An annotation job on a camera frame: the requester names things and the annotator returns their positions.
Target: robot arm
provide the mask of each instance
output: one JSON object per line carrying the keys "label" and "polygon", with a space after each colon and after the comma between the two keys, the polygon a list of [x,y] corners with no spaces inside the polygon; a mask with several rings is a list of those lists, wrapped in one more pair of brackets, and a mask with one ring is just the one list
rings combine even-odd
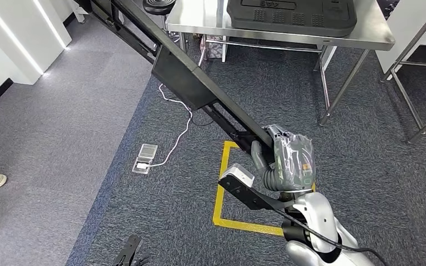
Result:
{"label": "robot arm", "polygon": [[[288,241],[286,252],[296,265],[372,266],[364,254],[355,251],[359,250],[357,241],[334,217],[327,198],[311,190],[315,181],[311,140],[277,125],[266,126],[265,130],[273,139],[275,168],[265,162],[256,141],[252,143],[251,156],[265,187],[281,192],[279,200],[254,190],[255,177],[238,164],[224,172],[219,184],[250,209],[270,209],[295,220],[285,220],[282,228]],[[336,247],[339,244],[348,249]]]}

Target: yellow tape marking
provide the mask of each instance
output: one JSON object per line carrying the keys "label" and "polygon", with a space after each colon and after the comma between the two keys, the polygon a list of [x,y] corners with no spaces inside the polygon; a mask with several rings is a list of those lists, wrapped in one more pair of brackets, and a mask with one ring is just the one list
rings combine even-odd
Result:
{"label": "yellow tape marking", "polygon": [[[239,148],[239,146],[233,141],[225,141],[225,144],[223,147],[223,156],[221,158],[220,178],[223,172],[228,167],[229,153],[232,148]],[[312,189],[313,191],[315,191],[316,189],[315,184],[313,184]],[[239,222],[239,221],[233,221],[233,220],[221,218],[221,210],[223,208],[224,194],[225,194],[225,189],[221,187],[220,185],[218,185],[218,189],[216,191],[215,209],[213,210],[214,225],[222,226],[226,228],[232,228],[232,229],[239,229],[244,231],[283,236],[283,231],[281,227],[264,226],[262,224],[245,223],[245,222]]]}

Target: led light strip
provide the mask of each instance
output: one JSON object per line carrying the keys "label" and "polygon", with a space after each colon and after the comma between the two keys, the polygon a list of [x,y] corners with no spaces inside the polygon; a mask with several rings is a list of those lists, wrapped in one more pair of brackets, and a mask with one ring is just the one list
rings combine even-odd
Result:
{"label": "led light strip", "polygon": [[51,23],[50,18],[48,17],[48,15],[46,14],[45,10],[43,9],[42,5],[40,4],[40,2],[38,0],[33,0],[33,3],[35,3],[35,5],[38,8],[38,11],[40,11],[40,13],[42,14],[43,18],[45,19],[45,21],[47,22],[48,26],[50,27],[50,29],[53,32],[53,35],[56,37],[56,39],[58,40],[59,44],[61,45],[61,47],[63,47],[63,49],[67,49],[66,45],[64,45],[63,40],[61,39],[61,36],[59,36],[58,32],[56,31],[56,29],[53,26],[53,23]]}
{"label": "led light strip", "polygon": [[22,54],[27,58],[27,60],[30,62],[30,64],[33,66],[33,68],[40,74],[43,75],[43,70],[38,66],[37,62],[32,58],[32,56],[28,53],[28,51],[25,49],[25,47],[22,45],[22,43],[19,42],[17,37],[14,35],[14,33],[9,29],[9,27],[6,25],[6,23],[2,20],[0,16],[0,26],[1,28],[7,33],[9,38],[14,42],[14,44],[19,48],[19,50],[22,52]]}

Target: white cable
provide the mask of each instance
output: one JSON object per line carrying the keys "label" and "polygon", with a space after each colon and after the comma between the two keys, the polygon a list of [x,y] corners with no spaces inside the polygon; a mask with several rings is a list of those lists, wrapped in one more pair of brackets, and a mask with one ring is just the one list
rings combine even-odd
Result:
{"label": "white cable", "polygon": [[177,140],[175,141],[175,145],[174,145],[174,147],[173,147],[173,148],[169,151],[169,153],[168,153],[168,155],[167,155],[166,159],[164,160],[164,162],[162,162],[162,163],[158,163],[157,165],[143,165],[144,167],[161,166],[161,165],[165,164],[165,163],[168,161],[169,156],[171,155],[171,153],[172,153],[172,152],[175,150],[175,148],[177,147],[177,144],[179,143],[180,137],[182,137],[182,136],[183,136],[185,133],[187,133],[187,131],[189,130],[190,120],[192,120],[192,116],[193,116],[192,111],[190,111],[190,109],[187,107],[187,105],[185,105],[182,101],[177,101],[177,100],[173,100],[173,99],[168,99],[168,98],[166,98],[166,96],[164,95],[163,90],[161,89],[161,87],[162,87],[163,85],[164,85],[164,84],[159,85],[159,91],[162,93],[164,100],[166,100],[166,101],[173,101],[173,102],[175,102],[175,103],[182,104],[182,105],[185,107],[185,109],[187,109],[187,111],[189,112],[190,117],[189,117],[189,119],[188,119],[188,121],[187,121],[187,127],[185,128],[184,132],[182,132],[182,133],[179,135],[179,137],[177,137]]}

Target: stool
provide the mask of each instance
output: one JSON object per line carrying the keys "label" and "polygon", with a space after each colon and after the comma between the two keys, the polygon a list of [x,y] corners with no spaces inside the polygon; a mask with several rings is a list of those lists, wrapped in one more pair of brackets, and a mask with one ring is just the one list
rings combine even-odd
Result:
{"label": "stool", "polygon": [[146,13],[161,16],[163,20],[163,29],[167,32],[167,15],[174,7],[175,0],[143,0],[143,8]]}

